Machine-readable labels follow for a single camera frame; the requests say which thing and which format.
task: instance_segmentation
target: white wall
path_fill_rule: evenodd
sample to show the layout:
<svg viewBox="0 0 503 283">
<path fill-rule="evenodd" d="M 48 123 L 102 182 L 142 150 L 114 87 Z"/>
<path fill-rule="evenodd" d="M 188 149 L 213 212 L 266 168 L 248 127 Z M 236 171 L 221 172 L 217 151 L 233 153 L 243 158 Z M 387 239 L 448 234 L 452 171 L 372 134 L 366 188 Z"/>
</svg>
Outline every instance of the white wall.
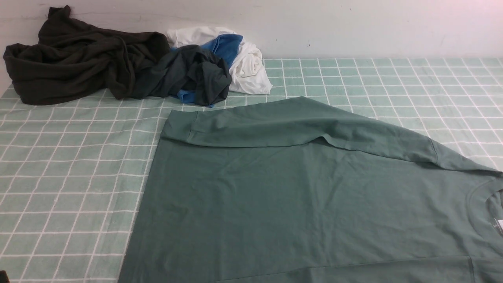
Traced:
<svg viewBox="0 0 503 283">
<path fill-rule="evenodd" d="M 36 43 L 48 8 L 65 4 L 123 31 L 225 26 L 265 57 L 503 55 L 502 0 L 1 0 L 1 46 Z"/>
</svg>

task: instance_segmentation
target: t-shirt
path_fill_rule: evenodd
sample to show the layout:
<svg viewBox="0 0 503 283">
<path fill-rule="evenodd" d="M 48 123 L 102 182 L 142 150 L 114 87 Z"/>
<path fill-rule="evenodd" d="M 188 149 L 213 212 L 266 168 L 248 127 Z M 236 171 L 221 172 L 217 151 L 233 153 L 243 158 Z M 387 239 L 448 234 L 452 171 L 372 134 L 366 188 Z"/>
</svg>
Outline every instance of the t-shirt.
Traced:
<svg viewBox="0 0 503 283">
<path fill-rule="evenodd" d="M 503 282 L 501 172 L 307 99 L 172 111 L 119 283 Z"/>
</svg>

